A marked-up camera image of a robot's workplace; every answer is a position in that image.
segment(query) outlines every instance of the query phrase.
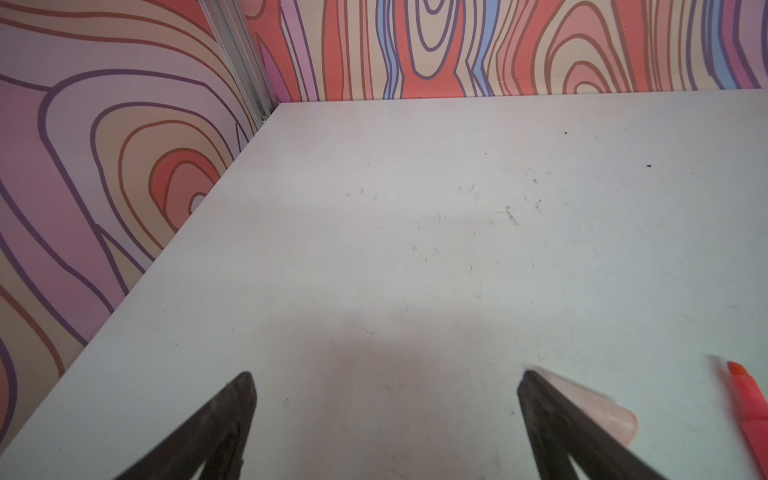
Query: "orange marker tip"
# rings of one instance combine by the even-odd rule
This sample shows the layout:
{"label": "orange marker tip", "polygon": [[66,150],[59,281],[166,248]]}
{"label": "orange marker tip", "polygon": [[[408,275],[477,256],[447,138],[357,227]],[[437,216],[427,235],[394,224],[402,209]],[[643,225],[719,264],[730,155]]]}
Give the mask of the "orange marker tip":
{"label": "orange marker tip", "polygon": [[746,369],[736,362],[728,362],[728,372],[730,372],[731,375],[749,375],[749,373],[746,372]]}

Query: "colorful wallpaper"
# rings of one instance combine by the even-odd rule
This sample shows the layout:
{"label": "colorful wallpaper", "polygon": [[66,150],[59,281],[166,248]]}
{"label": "colorful wallpaper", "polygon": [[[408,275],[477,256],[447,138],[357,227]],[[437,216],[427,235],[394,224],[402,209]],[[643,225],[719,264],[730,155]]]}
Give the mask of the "colorful wallpaper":
{"label": "colorful wallpaper", "polygon": [[766,0],[241,0],[281,101],[768,86]]}
{"label": "colorful wallpaper", "polygon": [[0,1],[0,451],[253,136],[196,0]]}

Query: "white surface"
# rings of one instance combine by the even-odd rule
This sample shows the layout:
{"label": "white surface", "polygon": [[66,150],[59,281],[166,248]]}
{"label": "white surface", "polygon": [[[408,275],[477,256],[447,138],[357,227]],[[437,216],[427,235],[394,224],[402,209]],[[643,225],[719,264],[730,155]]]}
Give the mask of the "white surface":
{"label": "white surface", "polygon": [[242,370],[243,478],[537,478],[526,363],[634,411],[670,480],[755,478],[706,355],[768,387],[767,112],[768,91],[281,105],[0,478],[111,478]]}

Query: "wallpaper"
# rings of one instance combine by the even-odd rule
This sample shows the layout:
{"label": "wallpaper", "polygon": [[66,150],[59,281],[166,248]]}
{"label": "wallpaper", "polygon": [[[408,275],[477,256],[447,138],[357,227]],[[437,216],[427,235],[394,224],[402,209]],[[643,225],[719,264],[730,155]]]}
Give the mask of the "wallpaper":
{"label": "wallpaper", "polygon": [[256,129],[195,0],[0,1],[0,450]]}
{"label": "wallpaper", "polygon": [[241,0],[281,101],[768,86],[766,0]]}

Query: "red marker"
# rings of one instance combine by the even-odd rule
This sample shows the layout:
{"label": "red marker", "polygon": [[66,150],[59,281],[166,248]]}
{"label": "red marker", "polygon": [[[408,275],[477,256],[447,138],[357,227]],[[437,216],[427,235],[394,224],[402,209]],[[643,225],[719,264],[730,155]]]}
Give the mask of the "red marker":
{"label": "red marker", "polygon": [[741,431],[750,444],[760,473],[768,480],[768,402],[744,367],[728,362],[728,371],[737,401]]}

